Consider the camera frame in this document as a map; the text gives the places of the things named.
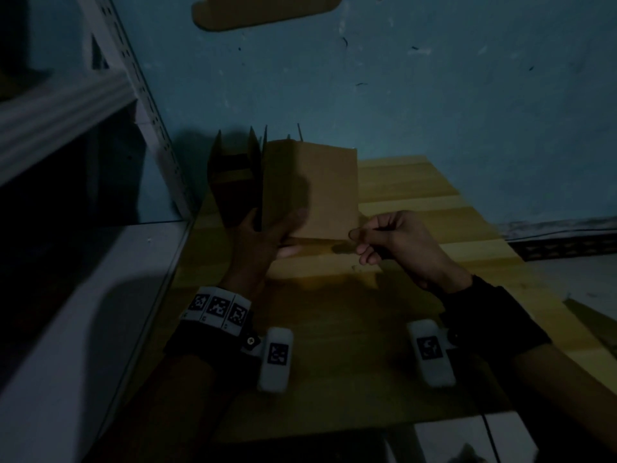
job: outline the white metal shelf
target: white metal shelf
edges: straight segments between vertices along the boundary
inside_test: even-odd
[[[123,69],[54,75],[0,104],[0,185],[132,101]]]

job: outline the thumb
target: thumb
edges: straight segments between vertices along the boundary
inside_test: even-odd
[[[281,241],[286,235],[302,227],[308,216],[309,210],[306,208],[292,211],[268,229],[267,234],[273,239]]]
[[[390,239],[388,231],[375,231],[368,228],[353,229],[349,232],[349,238],[360,244],[388,246]]]

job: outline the cardboard flap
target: cardboard flap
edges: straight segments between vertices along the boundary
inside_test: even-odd
[[[226,31],[246,26],[327,13],[342,0],[206,0],[192,6],[193,22],[208,31]]]
[[[308,208],[294,239],[346,240],[358,227],[357,151],[292,139],[267,142],[263,161],[262,226]]]

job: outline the blue wall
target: blue wall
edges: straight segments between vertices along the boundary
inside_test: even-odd
[[[114,0],[197,194],[219,128],[300,122],[361,159],[428,155],[493,223],[617,214],[617,0],[344,0],[223,33],[194,1]]]

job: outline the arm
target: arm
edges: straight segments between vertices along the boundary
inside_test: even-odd
[[[505,289],[450,259],[414,213],[375,216],[349,236],[360,264],[396,259],[440,297],[462,346],[489,362],[541,452],[617,454],[617,396],[554,347]]]
[[[219,283],[249,300],[275,258],[297,253],[298,247],[279,245],[306,218],[301,210],[256,232],[255,214],[252,210],[237,228],[231,264]],[[191,461],[241,389],[241,383],[217,374],[196,355],[167,355],[84,461]]]

